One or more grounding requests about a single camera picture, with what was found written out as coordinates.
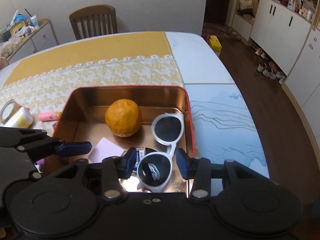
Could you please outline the white round sunglasses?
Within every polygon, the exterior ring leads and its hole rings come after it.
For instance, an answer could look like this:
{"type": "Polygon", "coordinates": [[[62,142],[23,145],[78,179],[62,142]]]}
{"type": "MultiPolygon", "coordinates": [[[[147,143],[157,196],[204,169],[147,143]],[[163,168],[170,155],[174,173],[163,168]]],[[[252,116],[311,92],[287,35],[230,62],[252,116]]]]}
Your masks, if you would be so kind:
{"type": "Polygon", "coordinates": [[[160,148],[163,161],[160,180],[151,181],[138,177],[137,189],[149,190],[152,193],[161,193],[165,190],[171,180],[173,172],[173,158],[179,141],[184,133],[184,120],[182,113],[163,113],[157,116],[151,125],[151,133],[160,148]]]}

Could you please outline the white yellow plastic bottle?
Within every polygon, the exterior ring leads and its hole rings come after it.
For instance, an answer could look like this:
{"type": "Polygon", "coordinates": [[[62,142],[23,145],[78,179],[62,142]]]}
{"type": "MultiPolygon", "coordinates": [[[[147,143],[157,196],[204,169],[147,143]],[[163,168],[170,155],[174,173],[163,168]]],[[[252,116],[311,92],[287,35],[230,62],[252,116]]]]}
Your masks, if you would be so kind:
{"type": "Polygon", "coordinates": [[[5,124],[9,128],[29,128],[34,122],[34,118],[29,110],[21,107],[5,124]]]}

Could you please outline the round gold tin lid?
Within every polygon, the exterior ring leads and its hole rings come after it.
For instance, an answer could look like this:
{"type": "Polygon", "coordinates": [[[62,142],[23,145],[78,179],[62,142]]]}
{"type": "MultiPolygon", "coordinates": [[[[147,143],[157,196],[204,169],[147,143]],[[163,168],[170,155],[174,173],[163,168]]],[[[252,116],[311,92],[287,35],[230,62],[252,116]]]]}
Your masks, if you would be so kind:
{"type": "Polygon", "coordinates": [[[1,123],[6,124],[8,120],[19,110],[19,104],[11,99],[1,109],[1,123]]]}

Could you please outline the small wooden side cabinet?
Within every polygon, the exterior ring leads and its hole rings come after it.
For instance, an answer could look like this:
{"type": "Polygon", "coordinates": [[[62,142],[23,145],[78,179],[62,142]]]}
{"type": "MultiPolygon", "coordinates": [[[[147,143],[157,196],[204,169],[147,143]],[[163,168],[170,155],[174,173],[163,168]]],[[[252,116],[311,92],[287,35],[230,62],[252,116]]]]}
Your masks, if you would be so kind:
{"type": "Polygon", "coordinates": [[[23,38],[20,44],[13,50],[13,53],[2,60],[2,64],[6,67],[25,57],[36,54],[42,50],[57,46],[56,35],[49,19],[40,20],[40,27],[32,34],[23,38]]]}

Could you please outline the orange fruit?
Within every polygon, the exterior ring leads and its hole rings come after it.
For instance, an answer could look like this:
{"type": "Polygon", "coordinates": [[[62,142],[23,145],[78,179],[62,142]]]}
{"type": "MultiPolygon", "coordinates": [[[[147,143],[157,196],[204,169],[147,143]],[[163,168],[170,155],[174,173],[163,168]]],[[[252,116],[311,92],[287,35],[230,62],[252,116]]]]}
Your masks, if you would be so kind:
{"type": "Polygon", "coordinates": [[[105,122],[113,135],[130,137],[142,127],[142,112],[134,101],[119,99],[106,110],[105,122]]]}

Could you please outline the red metal tin box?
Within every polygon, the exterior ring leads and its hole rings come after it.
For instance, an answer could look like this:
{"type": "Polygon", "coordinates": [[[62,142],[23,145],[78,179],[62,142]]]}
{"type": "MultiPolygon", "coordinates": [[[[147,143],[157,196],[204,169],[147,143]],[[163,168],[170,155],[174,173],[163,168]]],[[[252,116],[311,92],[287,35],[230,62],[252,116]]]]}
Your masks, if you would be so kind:
{"type": "Polygon", "coordinates": [[[89,141],[83,158],[99,163],[137,150],[137,164],[121,186],[129,192],[184,192],[176,155],[195,155],[190,103],[178,86],[82,87],[71,93],[54,136],[66,142],[89,141]]]}

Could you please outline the yellow box on floor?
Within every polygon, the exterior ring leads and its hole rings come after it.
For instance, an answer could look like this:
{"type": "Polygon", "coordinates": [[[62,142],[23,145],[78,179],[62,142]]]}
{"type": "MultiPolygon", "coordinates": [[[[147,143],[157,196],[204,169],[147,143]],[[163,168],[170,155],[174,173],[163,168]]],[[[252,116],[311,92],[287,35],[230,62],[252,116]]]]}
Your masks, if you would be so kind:
{"type": "Polygon", "coordinates": [[[209,35],[207,42],[210,48],[214,51],[214,53],[218,57],[220,57],[222,46],[219,42],[219,39],[215,35],[209,35]]]}

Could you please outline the shoes on floor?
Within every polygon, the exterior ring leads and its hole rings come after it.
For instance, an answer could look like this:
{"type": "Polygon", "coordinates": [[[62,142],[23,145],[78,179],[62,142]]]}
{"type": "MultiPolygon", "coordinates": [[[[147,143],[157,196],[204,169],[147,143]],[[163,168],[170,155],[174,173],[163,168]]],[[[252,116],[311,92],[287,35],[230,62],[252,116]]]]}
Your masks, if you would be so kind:
{"type": "Polygon", "coordinates": [[[255,55],[262,58],[256,68],[257,72],[263,74],[264,77],[267,77],[271,80],[277,79],[279,84],[282,86],[287,79],[287,76],[284,74],[284,72],[276,65],[274,61],[268,58],[266,53],[260,47],[256,48],[255,55]]]}

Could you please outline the pink sticky note pad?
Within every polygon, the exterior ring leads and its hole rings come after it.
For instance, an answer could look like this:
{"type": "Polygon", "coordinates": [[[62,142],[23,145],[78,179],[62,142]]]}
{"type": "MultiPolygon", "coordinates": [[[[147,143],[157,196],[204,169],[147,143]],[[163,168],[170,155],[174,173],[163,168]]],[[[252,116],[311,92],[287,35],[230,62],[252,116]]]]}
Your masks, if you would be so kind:
{"type": "Polygon", "coordinates": [[[123,153],[123,148],[103,137],[93,148],[88,156],[88,159],[91,161],[91,163],[100,163],[105,158],[113,156],[120,157],[123,153]]]}

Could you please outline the white wall cabinet unit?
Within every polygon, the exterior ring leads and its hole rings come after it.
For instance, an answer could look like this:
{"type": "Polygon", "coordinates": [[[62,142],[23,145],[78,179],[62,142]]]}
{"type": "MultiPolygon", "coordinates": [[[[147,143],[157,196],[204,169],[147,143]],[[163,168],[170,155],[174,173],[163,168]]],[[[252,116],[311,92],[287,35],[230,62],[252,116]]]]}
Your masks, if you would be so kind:
{"type": "Polygon", "coordinates": [[[253,0],[240,10],[234,0],[232,28],[242,41],[256,44],[289,76],[310,33],[319,26],[319,0],[253,0]]]}

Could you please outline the brown wooden chair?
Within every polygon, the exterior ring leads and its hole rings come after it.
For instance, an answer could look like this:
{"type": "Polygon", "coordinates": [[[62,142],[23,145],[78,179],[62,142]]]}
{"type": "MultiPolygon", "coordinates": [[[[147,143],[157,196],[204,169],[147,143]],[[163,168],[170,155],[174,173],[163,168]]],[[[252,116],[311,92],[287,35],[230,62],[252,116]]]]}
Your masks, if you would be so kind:
{"type": "Polygon", "coordinates": [[[69,15],[76,40],[118,33],[116,9],[111,5],[92,5],[69,15]]]}

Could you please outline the white tote bag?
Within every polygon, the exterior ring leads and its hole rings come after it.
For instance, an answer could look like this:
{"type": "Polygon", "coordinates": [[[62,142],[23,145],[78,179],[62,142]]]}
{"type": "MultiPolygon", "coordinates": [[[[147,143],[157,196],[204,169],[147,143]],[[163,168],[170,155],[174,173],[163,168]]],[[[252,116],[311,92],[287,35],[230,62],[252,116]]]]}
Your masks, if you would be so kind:
{"type": "Polygon", "coordinates": [[[253,0],[239,0],[240,10],[253,9],[253,0]]]}

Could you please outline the yellow houndstooth table runner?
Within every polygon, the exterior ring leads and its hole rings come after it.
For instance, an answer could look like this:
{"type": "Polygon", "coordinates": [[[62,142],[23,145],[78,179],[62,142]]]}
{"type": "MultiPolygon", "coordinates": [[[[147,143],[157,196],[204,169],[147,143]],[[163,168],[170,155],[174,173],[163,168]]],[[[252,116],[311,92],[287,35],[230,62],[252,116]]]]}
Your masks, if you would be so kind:
{"type": "Polygon", "coordinates": [[[99,36],[22,59],[1,85],[1,105],[15,100],[37,117],[63,110],[79,87],[183,86],[162,31],[99,36]]]}

